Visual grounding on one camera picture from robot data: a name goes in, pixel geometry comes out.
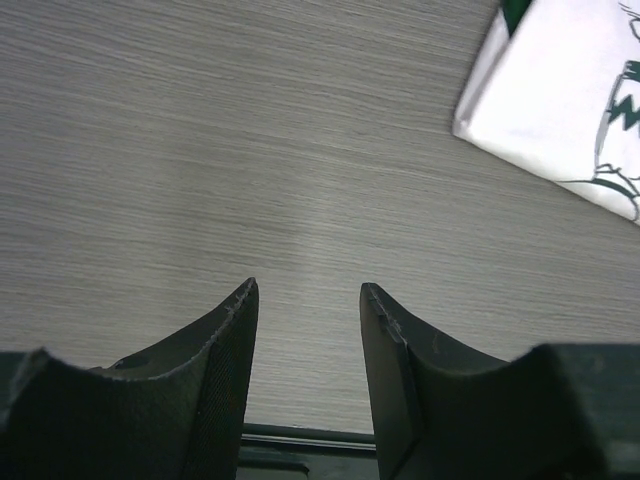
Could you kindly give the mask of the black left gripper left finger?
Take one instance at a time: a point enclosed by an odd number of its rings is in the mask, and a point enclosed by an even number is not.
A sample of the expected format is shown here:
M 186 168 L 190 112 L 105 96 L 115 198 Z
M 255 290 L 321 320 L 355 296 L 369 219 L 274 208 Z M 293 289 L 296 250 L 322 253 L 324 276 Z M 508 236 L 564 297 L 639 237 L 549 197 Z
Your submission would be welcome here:
M 256 340 L 259 289 L 103 368 L 43 348 L 1 355 L 5 479 L 232 479 Z

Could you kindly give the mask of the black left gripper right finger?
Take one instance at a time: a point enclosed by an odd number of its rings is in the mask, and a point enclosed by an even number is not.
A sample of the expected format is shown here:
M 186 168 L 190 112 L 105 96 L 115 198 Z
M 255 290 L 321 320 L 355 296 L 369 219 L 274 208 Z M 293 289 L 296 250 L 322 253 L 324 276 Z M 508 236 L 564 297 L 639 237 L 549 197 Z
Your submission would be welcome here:
M 636 344 L 545 343 L 503 361 L 374 283 L 360 322 L 382 478 L 638 477 Z

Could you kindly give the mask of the white and green t-shirt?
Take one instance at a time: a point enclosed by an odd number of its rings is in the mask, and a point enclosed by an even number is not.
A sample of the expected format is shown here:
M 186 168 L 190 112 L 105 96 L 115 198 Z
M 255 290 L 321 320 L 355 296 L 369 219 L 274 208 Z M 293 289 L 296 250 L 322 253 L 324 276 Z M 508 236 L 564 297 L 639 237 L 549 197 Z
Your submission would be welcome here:
M 638 2 L 501 2 L 452 132 L 637 223 Z

